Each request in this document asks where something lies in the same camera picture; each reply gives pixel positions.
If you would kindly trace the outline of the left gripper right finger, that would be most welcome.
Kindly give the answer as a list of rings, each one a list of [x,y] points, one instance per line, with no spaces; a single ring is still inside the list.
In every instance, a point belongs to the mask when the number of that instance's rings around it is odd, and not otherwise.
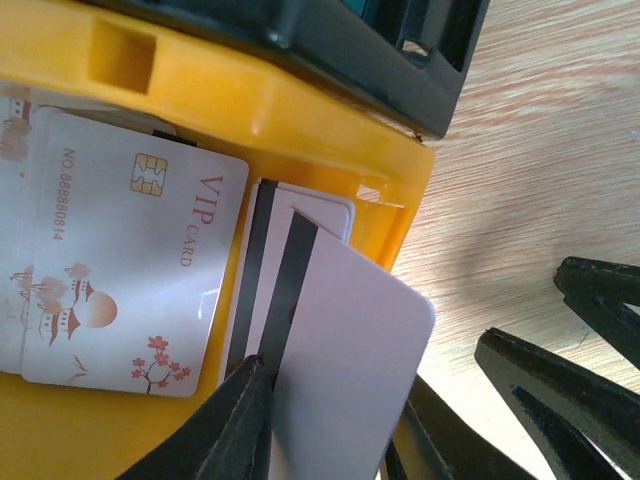
[[[383,460],[385,479],[531,479],[419,376]]]

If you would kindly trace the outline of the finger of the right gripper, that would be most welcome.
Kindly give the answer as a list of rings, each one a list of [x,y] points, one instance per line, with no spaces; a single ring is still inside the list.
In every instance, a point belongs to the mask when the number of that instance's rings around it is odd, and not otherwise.
[[[557,479],[639,477],[639,395],[497,328],[474,357]]]
[[[554,284],[564,303],[632,365],[639,365],[639,268],[567,257]]]

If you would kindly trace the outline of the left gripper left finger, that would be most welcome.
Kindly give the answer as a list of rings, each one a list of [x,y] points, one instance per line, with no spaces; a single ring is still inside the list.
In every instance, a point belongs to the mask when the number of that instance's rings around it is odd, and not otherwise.
[[[169,438],[122,479],[266,479],[273,386],[262,357],[251,355]]]

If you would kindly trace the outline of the black bin with teal cards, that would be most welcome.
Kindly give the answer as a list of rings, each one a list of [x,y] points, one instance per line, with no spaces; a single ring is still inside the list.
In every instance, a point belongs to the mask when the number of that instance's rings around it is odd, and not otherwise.
[[[101,1],[272,62],[419,134],[449,129],[486,1]]]

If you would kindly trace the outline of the yellow bin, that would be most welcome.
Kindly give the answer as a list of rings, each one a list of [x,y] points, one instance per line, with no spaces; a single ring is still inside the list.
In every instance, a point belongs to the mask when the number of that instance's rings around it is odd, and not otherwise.
[[[419,141],[256,56],[77,1],[1,5],[1,90],[142,111],[260,177],[355,198],[352,245],[390,268],[435,156]],[[166,398],[1,378],[5,479],[112,479],[172,434],[218,383],[235,273],[224,277],[197,392]]]

